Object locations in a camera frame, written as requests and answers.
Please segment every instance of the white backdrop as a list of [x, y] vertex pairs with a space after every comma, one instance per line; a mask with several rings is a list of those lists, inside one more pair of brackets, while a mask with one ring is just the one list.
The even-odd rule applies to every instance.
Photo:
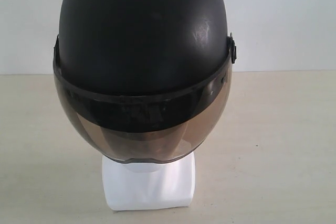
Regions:
[[[62, 0], [0, 0], [0, 74], [52, 73]], [[235, 71], [336, 69], [336, 0], [225, 0]]]

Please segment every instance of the table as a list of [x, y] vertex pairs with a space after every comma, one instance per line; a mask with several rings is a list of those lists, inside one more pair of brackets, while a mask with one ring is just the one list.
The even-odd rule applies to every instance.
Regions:
[[114, 212], [52, 76], [0, 76], [0, 223], [336, 223], [336, 71], [234, 73], [189, 208]]

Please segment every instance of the motorcycle helmet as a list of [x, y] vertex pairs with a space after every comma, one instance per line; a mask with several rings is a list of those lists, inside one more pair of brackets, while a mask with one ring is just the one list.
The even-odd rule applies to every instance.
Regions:
[[223, 0], [63, 0], [53, 68], [89, 144], [119, 163], [169, 163], [216, 125], [235, 60]]

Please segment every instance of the black helmet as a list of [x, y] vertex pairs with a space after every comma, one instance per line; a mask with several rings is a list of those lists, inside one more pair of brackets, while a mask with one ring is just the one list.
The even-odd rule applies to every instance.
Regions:
[[53, 65], [88, 143], [120, 163], [168, 163], [217, 123], [235, 59], [223, 0], [63, 0]]

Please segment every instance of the white stand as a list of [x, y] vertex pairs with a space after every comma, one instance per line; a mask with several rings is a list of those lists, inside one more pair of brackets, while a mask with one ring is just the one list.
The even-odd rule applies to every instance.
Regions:
[[189, 206], [195, 189], [194, 153], [168, 164], [120, 164], [105, 156], [105, 197], [115, 211]]

